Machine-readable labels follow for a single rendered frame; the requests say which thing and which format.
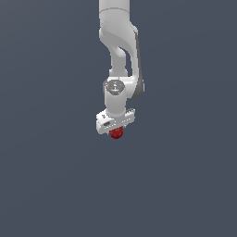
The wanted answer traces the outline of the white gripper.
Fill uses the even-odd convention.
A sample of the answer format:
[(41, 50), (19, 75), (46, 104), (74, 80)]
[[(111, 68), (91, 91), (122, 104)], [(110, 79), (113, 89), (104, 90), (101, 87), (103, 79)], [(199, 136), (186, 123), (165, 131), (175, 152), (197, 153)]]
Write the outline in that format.
[(125, 114), (119, 118), (112, 118), (103, 110), (96, 115), (96, 130), (99, 134), (109, 133), (110, 131), (122, 127), (126, 128), (135, 120), (135, 109), (127, 109)]

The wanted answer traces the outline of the small red round object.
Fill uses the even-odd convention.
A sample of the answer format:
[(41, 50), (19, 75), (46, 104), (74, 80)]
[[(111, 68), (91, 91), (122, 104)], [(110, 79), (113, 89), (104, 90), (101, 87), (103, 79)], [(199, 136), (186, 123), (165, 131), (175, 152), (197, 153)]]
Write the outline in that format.
[(119, 127), (109, 132), (113, 139), (119, 139), (123, 135), (123, 128)]

